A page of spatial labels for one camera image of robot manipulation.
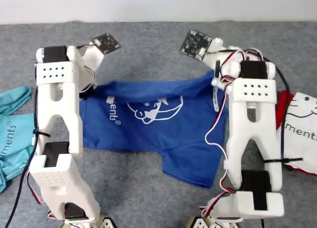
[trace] blue t-shirt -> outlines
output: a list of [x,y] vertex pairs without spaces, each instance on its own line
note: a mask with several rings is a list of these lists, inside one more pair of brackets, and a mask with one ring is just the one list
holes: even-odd
[[[163,172],[182,181],[211,187],[221,150],[205,143],[217,112],[211,79],[171,82],[112,82],[98,86],[80,103],[87,148],[157,151]],[[218,92],[218,103],[223,93]],[[209,141],[223,144],[224,110]]]

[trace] wire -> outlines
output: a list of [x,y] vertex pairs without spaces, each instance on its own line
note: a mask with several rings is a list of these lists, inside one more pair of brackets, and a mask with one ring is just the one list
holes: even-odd
[[262,226],[262,228],[265,228],[264,219],[261,219],[261,226]]
[[53,215],[52,211],[48,212],[48,218],[52,220],[57,220],[57,218]]
[[214,222],[217,226],[219,226],[220,228],[223,228],[223,226],[222,225],[220,225],[219,223],[217,223],[217,222]]
[[[35,129],[38,128],[37,99],[38,99],[38,88],[35,89],[35,94],[34,94],[34,128]],[[35,135],[34,148],[33,148],[33,151],[31,152],[30,157],[29,157],[29,159],[28,159],[28,161],[27,161],[27,163],[26,163],[26,165],[25,165],[25,167],[23,169],[23,172],[22,172],[22,175],[21,175],[21,179],[20,179],[18,193],[16,194],[15,202],[14,202],[10,217],[9,217],[8,221],[6,222],[4,228],[8,228],[10,223],[11,223],[11,221],[12,221],[12,218],[14,216],[15,210],[16,210],[16,208],[18,206],[18,202],[19,202],[19,199],[20,199],[20,195],[21,195],[21,191],[22,191],[23,180],[24,180],[25,174],[28,171],[28,168],[30,166],[31,160],[32,160],[32,158],[33,158],[33,156],[35,154],[35,150],[36,150],[36,147],[37,147],[37,144],[38,144],[38,140],[39,140],[39,135],[38,134],[34,134],[34,135]]]
[[27,184],[28,184],[28,187],[34,197],[34,199],[36,200],[36,202],[39,204],[39,205],[42,205],[44,204],[45,202],[44,201],[41,201],[40,200],[40,197],[39,195],[37,195],[36,191],[32,188],[31,184],[30,184],[30,181],[29,181],[29,177],[30,177],[30,172],[28,171],[27,172],[27,175],[26,175],[26,181],[27,181]]
[[[205,142],[208,144],[208,145],[215,145],[217,146],[219,149],[221,149],[222,153],[224,154],[224,158],[225,160],[228,160],[228,157],[227,157],[227,153],[225,152],[224,148],[218,144],[218,143],[213,143],[213,142],[209,142],[208,141],[208,135],[215,129],[215,127],[217,126],[219,120],[220,120],[220,117],[221,117],[221,114],[223,112],[223,109],[224,109],[224,105],[225,105],[225,102],[226,102],[226,98],[227,98],[227,93],[226,93],[226,87],[230,84],[228,83],[225,88],[224,88],[224,95],[223,95],[223,98],[222,98],[222,102],[221,102],[221,106],[220,106],[220,110],[219,112],[217,113],[216,115],[216,118],[210,128],[210,130],[206,133],[205,135]],[[229,192],[229,193],[235,193],[235,191],[231,188],[228,188],[226,187],[223,183],[224,183],[224,180],[225,178],[227,177],[227,173],[228,173],[228,170],[225,170],[224,172],[224,175],[221,177],[220,181],[219,181],[219,186],[221,187],[221,189],[225,192]]]
[[210,202],[208,206],[200,207],[200,209],[202,209],[202,217],[206,218],[209,215],[210,211],[214,208],[215,204],[219,201],[219,199],[227,193],[228,192],[220,193],[212,202]]
[[89,67],[87,66],[84,66],[86,69],[88,69],[90,71],[90,73],[92,74],[92,82],[87,86],[85,87],[83,90],[81,90],[80,92],[81,93],[84,93],[86,91],[88,91],[90,89],[91,86],[93,86],[94,82],[95,82],[95,76],[96,76],[96,73]]
[[247,50],[244,50],[244,51],[245,51],[245,53],[249,53],[250,51],[256,52],[258,54],[258,57],[261,59],[261,61],[264,61],[263,54],[257,48],[250,48],[250,49],[247,49]]
[[72,224],[72,223],[69,223],[71,226],[73,226],[73,227],[75,227],[75,228],[80,228],[80,227],[78,227],[78,226],[75,226],[74,224]]
[[226,64],[236,53],[241,53],[242,54],[242,60],[246,59],[245,53],[243,50],[235,50],[233,51],[225,60],[224,62],[221,64],[220,66],[220,75],[222,76],[222,67],[224,66],[224,64]]

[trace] red wire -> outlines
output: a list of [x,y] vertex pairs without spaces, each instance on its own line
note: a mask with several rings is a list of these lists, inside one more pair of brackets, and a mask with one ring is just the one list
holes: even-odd
[[226,189],[229,193],[236,193],[236,191],[234,191],[234,190],[228,188],[227,186],[223,185],[224,180],[226,179],[226,177],[227,177],[227,176],[225,176],[225,177],[221,180],[221,185],[222,185],[222,187],[223,187],[224,189]]
[[226,193],[228,192],[222,192],[221,195],[212,202],[212,204],[208,207],[208,209],[205,212],[205,215],[204,215],[205,218],[209,215],[209,213],[211,212],[215,204],[219,201],[219,199]]

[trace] black cable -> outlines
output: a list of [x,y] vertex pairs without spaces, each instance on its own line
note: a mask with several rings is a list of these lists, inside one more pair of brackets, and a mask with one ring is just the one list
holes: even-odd
[[[264,60],[266,62],[270,62],[270,60],[266,57],[264,57]],[[288,109],[288,104],[290,99],[290,88],[281,70],[277,66],[275,66],[275,70],[277,74],[279,75],[279,77],[281,78],[286,90],[286,101],[284,105],[284,115],[283,115],[283,121],[281,125],[281,159],[284,159],[284,129],[285,129],[286,116],[287,116],[287,109]]]
[[[36,88],[35,90],[35,94],[34,94],[34,128],[38,128],[38,119],[37,119],[37,100],[38,100],[38,88]],[[31,163],[31,160],[35,154],[35,150],[36,150],[36,147],[37,147],[37,144],[38,144],[38,140],[39,140],[39,135],[35,133],[35,142],[34,142],[34,148],[33,148],[33,151],[32,153],[30,154],[30,157],[23,169],[23,172],[22,172],[22,175],[21,175],[21,179],[20,179],[20,184],[19,184],[19,189],[18,189],[18,193],[16,195],[16,198],[15,198],[15,202],[14,202],[14,205],[13,205],[13,208],[12,208],[12,211],[11,211],[11,214],[10,214],[10,217],[8,219],[8,221],[6,222],[5,224],[5,227],[4,228],[8,228],[11,221],[12,221],[12,218],[14,216],[14,213],[15,213],[15,210],[18,206],[18,202],[19,202],[19,199],[20,199],[20,195],[21,195],[21,191],[22,191],[22,186],[23,186],[23,180],[24,180],[24,177],[25,177],[25,174],[30,166],[30,163]]]
[[265,226],[264,226],[264,219],[261,219],[261,226],[262,226],[262,228],[265,228]]
[[72,223],[69,223],[71,226],[73,226],[73,227],[75,227],[75,228],[80,228],[80,227],[78,227],[78,226],[75,226],[74,224],[72,224]]
[[219,223],[215,222],[215,224],[216,224],[217,226],[219,226],[220,228],[223,228],[223,226],[220,225]]
[[92,45],[80,45],[80,46],[77,46],[76,48],[81,49],[81,48],[83,48],[83,47],[90,47],[90,46],[96,46],[96,44],[92,44]]

